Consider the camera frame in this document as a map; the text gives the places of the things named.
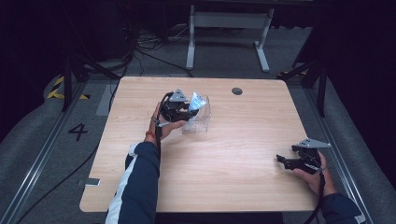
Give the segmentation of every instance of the person's hand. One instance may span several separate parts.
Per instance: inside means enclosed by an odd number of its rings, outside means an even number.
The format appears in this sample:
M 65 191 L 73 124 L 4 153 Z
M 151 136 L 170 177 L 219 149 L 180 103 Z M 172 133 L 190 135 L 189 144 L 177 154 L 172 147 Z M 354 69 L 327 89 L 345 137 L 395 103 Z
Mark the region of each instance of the person's hand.
M 155 134 L 155 122 L 154 121 L 157 118 L 159 110 L 160 110 L 160 103 L 157 104 L 157 107 L 155 108 L 155 111 L 152 114 L 152 117 L 151 117 L 151 120 L 149 123 L 149 127 L 148 127 L 148 130 L 154 134 Z M 163 116 L 160 115 L 160 123 L 164 123 L 164 122 L 167 122 L 167 120 L 164 119 Z M 178 128 L 182 127 L 185 123 L 186 123 L 186 121 L 181 120 L 178 122 L 170 122 L 170 123 L 166 124 L 165 126 L 163 126 L 163 136 L 161 137 L 161 140 L 163 140 L 165 137 L 167 137 L 174 129 L 178 129 Z M 146 135 L 146 138 L 144 141 L 145 142 L 150 141 L 155 146 L 157 146 L 157 140 L 155 139 L 154 136 L 152 136 L 150 134 Z
M 326 181 L 323 191 L 323 197 L 325 197 L 329 194 L 336 193 L 337 190 L 335 189 L 334 183 L 332 182 L 332 175 L 327 169 L 326 158 L 320 152 L 318 153 L 320 156 L 321 167 L 324 169 L 323 174 L 324 174 L 324 179 Z M 320 177 L 318 172 L 314 173 L 313 175 L 300 169 L 294 169 L 293 172 L 301 179 L 303 179 L 309 185 L 309 188 L 311 188 L 312 191 L 314 191 L 317 195 L 319 194 Z

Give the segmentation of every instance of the metal stand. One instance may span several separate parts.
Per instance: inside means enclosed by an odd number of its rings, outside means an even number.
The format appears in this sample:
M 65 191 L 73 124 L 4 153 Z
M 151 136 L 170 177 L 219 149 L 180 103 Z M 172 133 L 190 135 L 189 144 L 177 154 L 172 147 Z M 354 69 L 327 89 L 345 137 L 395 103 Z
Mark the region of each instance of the metal stand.
M 64 112 L 71 104 L 73 100 L 72 96 L 72 73 L 78 82 L 86 82 L 90 78 L 87 70 L 84 67 L 84 63 L 88 64 L 90 67 L 100 71 L 107 77 L 112 79 L 120 79 L 119 76 L 110 72 L 106 68 L 102 67 L 100 64 L 75 53 L 69 53 L 66 56 L 64 62 L 64 107 L 62 111 Z
M 289 78 L 294 77 L 305 70 L 308 71 L 301 81 L 303 88 L 312 88 L 312 86 L 319 78 L 317 107 L 319 114 L 324 117 L 324 98 L 326 92 L 327 69 L 323 62 L 305 63 L 299 67 L 294 68 L 287 74 L 278 77 L 278 79 L 286 81 Z
M 267 59 L 262 49 L 268 30 L 271 25 L 274 10 L 269 9 L 268 13 L 250 14 L 250 13 L 223 13 L 223 12 L 195 12 L 194 6 L 190 11 L 190 43 L 187 53 L 186 68 L 194 67 L 195 52 L 195 27 L 223 27 L 223 28 L 245 28 L 245 29 L 262 29 L 262 38 L 255 41 L 255 48 L 259 56 L 262 71 L 270 71 Z

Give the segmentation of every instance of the table leg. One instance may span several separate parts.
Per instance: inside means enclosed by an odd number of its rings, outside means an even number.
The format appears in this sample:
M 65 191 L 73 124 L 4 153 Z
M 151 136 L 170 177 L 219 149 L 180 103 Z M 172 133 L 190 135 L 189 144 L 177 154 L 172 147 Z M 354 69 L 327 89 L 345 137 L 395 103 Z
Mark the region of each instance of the table leg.
M 260 41 L 255 41 L 257 55 L 259 56 L 260 64 L 262 65 L 262 71 L 264 73 L 270 72 L 270 67 L 268 65 L 267 59 L 265 58 L 264 50 L 262 49 L 262 47 L 264 46 L 264 41 L 267 37 L 268 30 L 270 29 L 273 15 L 274 10 L 269 9 L 267 13 L 267 18 L 265 19 L 264 25 L 262 27 L 262 39 Z
M 187 52 L 186 68 L 191 70 L 194 67 L 194 53 L 195 53 L 195 39 L 194 39 L 194 6 L 191 6 L 190 11 L 190 43 L 189 51 Z

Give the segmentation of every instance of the metal bracket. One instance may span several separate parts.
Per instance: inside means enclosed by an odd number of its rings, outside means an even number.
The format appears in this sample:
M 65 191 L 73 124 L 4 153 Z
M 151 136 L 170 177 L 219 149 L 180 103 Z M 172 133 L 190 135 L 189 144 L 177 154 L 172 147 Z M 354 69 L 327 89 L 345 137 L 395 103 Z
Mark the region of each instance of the metal bracket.
M 97 178 L 88 178 L 86 180 L 79 180 L 76 184 L 79 187 L 92 187 L 92 186 L 99 186 L 100 185 L 100 179 Z
M 314 140 L 311 138 L 306 138 L 305 140 L 299 142 L 297 144 L 298 147 L 306 147 L 306 148 L 318 148 L 318 147 L 332 147 L 330 143 L 319 142 L 318 140 Z
M 169 98 L 169 101 L 170 102 L 186 102 L 187 98 L 181 90 L 177 89 L 173 93 L 173 95 Z

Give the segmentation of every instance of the dark background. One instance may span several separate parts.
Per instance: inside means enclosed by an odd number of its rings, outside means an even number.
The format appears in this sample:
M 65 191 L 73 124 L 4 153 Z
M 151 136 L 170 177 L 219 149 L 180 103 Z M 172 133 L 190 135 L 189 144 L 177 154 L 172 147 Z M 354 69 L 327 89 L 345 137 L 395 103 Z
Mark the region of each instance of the dark background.
M 119 58 L 129 45 L 126 25 L 166 36 L 188 14 L 177 6 L 133 6 L 130 1 L 9 1 L 0 8 L 0 141 L 43 104 L 43 90 L 58 76 L 66 52 L 99 62 Z M 273 25 L 314 26 L 298 62 L 324 60 L 350 117 L 393 186 L 396 157 L 395 8 L 386 1 L 337 1 L 342 9 L 306 14 L 276 10 Z

